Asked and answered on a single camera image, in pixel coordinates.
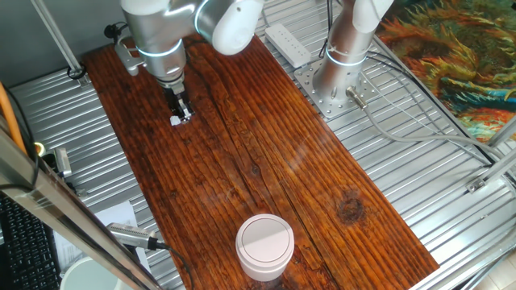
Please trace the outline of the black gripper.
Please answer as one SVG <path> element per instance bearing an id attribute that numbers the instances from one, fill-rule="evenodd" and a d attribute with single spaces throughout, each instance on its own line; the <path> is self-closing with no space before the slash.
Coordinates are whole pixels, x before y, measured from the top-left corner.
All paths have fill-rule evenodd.
<path id="1" fill-rule="evenodd" d="M 185 86 L 183 84 L 176 84 L 164 87 L 163 91 L 173 117 L 180 119 L 181 124 L 189 122 L 192 116 L 195 115 L 195 112 L 191 107 L 190 101 L 186 100 Z"/>

